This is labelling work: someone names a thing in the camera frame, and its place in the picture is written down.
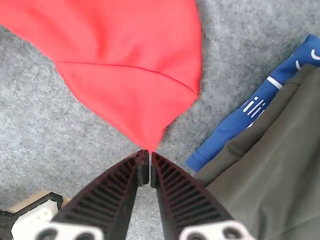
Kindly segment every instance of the clothing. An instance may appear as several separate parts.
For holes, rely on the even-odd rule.
[[[199,171],[221,151],[228,140],[240,134],[266,110],[283,84],[305,64],[320,67],[320,38],[314,35],[309,35],[295,53],[268,76],[248,101],[216,127],[211,136],[186,160],[186,164],[194,171]]]
[[[80,102],[151,152],[199,95],[195,0],[2,0],[0,24],[52,59]]]
[[[280,107],[280,114],[269,112],[265,120],[270,126],[265,131],[266,125],[259,122],[267,114],[253,124],[252,129],[261,127],[264,134],[250,150],[215,173],[212,182],[205,180],[207,189],[258,240],[319,238],[320,68],[309,68],[309,72],[304,72],[308,76],[296,92],[298,77],[287,85],[287,96],[279,92],[286,99],[295,93]],[[248,138],[249,130],[240,135]]]
[[[290,78],[271,101],[269,107],[254,122],[252,127],[229,140],[223,149],[201,168],[194,176],[204,186],[208,186],[225,170],[239,161],[265,134],[288,105],[297,89],[317,67],[306,64],[293,78]]]

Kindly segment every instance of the olive green fabric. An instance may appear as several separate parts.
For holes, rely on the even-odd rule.
[[[277,101],[281,95],[285,105]],[[268,109],[280,112],[269,111],[272,117],[265,119],[266,111],[256,121],[252,130],[263,119],[269,126],[261,123],[261,136],[207,182],[207,189],[259,240],[319,239],[320,69],[304,67],[277,98]],[[210,163],[216,172],[215,158]]]
[[[204,186],[210,184],[227,168],[240,160],[264,135],[285,109],[304,79],[317,67],[306,64],[300,71],[280,89],[265,112],[255,121],[253,126],[228,141],[217,156],[208,162],[194,176]]]

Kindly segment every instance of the white stripe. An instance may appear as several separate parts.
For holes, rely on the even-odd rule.
[[[252,123],[250,123],[250,125],[247,126],[246,128],[247,128],[247,129],[248,129],[248,128],[251,128],[253,124],[254,124],[254,121],[253,121]]]
[[[314,60],[320,60],[320,56],[317,56],[317,55],[316,55],[316,50],[315,50],[315,49],[312,49],[312,50],[311,50],[311,57],[312,57]]]
[[[295,61],[295,67],[296,67],[296,69],[298,69],[298,70],[300,70],[301,69],[301,66],[300,66],[300,63],[299,63],[299,61],[297,60],[297,61]]]
[[[278,82],[277,80],[275,80],[273,77],[268,76],[266,78],[270,83],[272,83],[272,85],[274,85],[277,89],[281,89],[283,86],[280,82]]]
[[[250,110],[250,112],[247,113],[247,115],[249,116],[250,114],[252,114],[252,113],[254,112],[254,110],[256,110],[257,107],[259,107],[263,102],[264,102],[264,100],[262,99],[260,102],[258,102],[257,105],[255,105],[255,106]]]
[[[254,103],[254,101],[251,101],[242,111],[245,113]]]
[[[259,107],[259,108],[254,112],[254,114],[252,114],[251,118],[253,118],[260,110],[261,110],[261,107]]]

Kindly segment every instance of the screw hole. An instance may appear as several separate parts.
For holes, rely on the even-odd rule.
[[[226,239],[241,239],[242,234],[235,228],[228,227],[223,230],[223,235]]]
[[[207,239],[202,234],[198,232],[193,232],[188,236],[187,240],[207,240]]]
[[[40,232],[36,240],[54,240],[56,236],[57,236],[57,231],[53,228],[49,228]]]
[[[95,237],[91,233],[82,233],[75,240],[95,240]]]

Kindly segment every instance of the ribbed rubber pad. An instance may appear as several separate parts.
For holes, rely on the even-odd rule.
[[[106,240],[124,240],[137,188],[148,182],[149,154],[140,150],[97,177],[52,221],[99,227]]]
[[[151,186],[156,188],[166,240],[179,239],[189,226],[232,220],[204,186],[180,167],[152,153]]]

